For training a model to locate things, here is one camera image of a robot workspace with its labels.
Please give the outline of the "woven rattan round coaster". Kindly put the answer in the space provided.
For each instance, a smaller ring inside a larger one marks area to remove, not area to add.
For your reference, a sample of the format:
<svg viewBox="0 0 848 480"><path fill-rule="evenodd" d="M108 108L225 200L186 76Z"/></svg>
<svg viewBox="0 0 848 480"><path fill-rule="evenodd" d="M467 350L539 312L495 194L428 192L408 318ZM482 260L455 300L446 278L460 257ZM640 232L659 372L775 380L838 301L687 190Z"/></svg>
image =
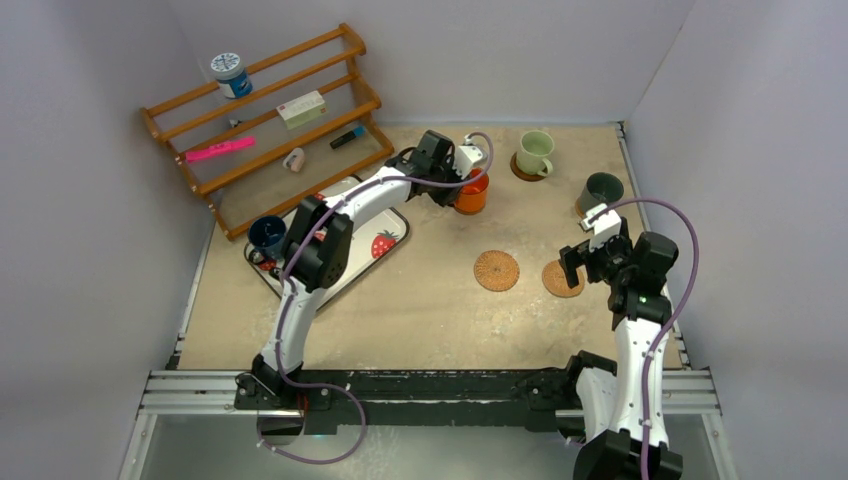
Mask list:
<svg viewBox="0 0 848 480"><path fill-rule="evenodd" d="M484 289L504 292L514 287L520 278L516 259L507 252L488 250L481 253L473 266L475 280Z"/></svg>

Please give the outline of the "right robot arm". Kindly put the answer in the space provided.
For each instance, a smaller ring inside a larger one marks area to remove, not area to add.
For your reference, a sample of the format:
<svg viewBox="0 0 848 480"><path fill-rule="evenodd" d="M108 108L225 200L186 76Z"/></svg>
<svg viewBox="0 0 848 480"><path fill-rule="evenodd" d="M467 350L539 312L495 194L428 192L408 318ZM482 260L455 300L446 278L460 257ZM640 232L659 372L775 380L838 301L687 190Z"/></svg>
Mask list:
<svg viewBox="0 0 848 480"><path fill-rule="evenodd" d="M677 244L654 232L632 240L627 222L601 203L581 221L590 238L560 251L566 282L609 286L607 300L617 356L580 352L568 365L561 392L582 407L585 443L576 479L679 479L683 458L670 448L663 413L663 359L672 307L664 295Z"/></svg>

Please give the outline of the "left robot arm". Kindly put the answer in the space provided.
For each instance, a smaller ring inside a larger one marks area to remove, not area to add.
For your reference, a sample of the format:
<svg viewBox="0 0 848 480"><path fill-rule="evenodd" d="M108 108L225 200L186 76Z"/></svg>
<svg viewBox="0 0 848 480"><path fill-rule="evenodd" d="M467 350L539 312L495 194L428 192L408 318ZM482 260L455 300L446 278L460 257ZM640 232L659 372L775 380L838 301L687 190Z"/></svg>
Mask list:
<svg viewBox="0 0 848 480"><path fill-rule="evenodd" d="M310 390L299 378L307 337L326 293L347 269L353 236L362 225L420 195L453 205L463 187L488 172L494 156L493 141L483 132L455 144L428 130L357 186L324 200L304 198L281 245L276 323L250 370L236 378L235 408L292 409Z"/></svg>

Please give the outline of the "dark green mug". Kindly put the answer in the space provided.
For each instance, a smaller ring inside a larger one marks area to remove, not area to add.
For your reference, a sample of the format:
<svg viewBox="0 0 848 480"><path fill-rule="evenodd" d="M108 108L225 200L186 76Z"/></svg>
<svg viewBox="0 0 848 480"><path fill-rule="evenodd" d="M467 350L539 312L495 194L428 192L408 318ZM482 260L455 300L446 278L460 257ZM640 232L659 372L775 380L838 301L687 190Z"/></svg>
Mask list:
<svg viewBox="0 0 848 480"><path fill-rule="evenodd" d="M578 202L586 214L600 204L615 203L623 198L624 185L618 177L607 172L596 172L585 181Z"/></svg>

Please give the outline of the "dark blue mug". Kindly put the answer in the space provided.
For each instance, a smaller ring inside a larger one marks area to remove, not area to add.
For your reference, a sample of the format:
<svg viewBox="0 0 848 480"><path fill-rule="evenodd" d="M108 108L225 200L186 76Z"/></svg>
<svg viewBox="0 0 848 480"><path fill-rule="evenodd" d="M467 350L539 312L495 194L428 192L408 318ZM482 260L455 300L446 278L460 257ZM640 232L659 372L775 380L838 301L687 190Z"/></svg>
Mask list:
<svg viewBox="0 0 848 480"><path fill-rule="evenodd" d="M247 231L248 241L265 257L273 260L283 258L282 243L287 233L285 221L276 215L256 219Z"/></svg>

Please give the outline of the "white strawberry metal tray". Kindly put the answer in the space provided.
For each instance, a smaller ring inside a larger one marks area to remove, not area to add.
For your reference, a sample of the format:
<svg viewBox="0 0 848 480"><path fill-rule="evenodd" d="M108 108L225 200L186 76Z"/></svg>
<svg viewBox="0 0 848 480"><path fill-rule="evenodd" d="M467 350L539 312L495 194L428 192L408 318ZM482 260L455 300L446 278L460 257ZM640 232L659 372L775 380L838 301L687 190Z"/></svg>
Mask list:
<svg viewBox="0 0 848 480"><path fill-rule="evenodd" d="M348 264L344 274L325 294L318 310L323 309L360 277L367 274L392 249L398 247L409 235L410 224L396 209L384 210L359 227L352 236ZM267 287L277 296L282 295L282 285L276 274L282 266L275 260L263 260L253 244L247 242L244 259Z"/></svg>

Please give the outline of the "light green mug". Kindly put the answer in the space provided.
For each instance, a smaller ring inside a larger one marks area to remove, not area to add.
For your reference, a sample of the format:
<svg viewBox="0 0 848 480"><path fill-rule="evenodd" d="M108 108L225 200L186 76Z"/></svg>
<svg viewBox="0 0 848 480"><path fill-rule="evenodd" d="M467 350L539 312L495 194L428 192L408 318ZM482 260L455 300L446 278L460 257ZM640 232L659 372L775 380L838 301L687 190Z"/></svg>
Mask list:
<svg viewBox="0 0 848 480"><path fill-rule="evenodd" d="M553 138L540 130L528 131L520 138L516 166L526 175L547 177L553 171L550 156L555 149Z"/></svg>

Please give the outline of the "dark grooved wooden coaster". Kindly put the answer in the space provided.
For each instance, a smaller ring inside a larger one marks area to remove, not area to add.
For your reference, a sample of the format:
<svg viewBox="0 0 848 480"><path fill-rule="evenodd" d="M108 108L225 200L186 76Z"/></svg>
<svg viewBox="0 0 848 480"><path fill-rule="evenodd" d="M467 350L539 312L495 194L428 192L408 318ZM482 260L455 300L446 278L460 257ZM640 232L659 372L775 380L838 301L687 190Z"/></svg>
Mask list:
<svg viewBox="0 0 848 480"><path fill-rule="evenodd" d="M544 175L528 174L518 167L517 154L514 153L510 159L511 172L520 180L526 182L539 182L545 179Z"/></svg>

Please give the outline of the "orange mug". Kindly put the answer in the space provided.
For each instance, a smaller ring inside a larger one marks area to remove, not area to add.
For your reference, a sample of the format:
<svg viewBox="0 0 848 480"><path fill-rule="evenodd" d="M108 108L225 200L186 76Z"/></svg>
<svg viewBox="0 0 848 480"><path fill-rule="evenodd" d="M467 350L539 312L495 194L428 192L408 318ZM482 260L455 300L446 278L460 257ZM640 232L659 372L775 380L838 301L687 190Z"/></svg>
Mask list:
<svg viewBox="0 0 848 480"><path fill-rule="evenodd" d="M475 215L480 213L486 206L488 195L489 177L483 173L481 168L471 171L471 177L480 179L464 186L457 197L453 208L463 215Z"/></svg>

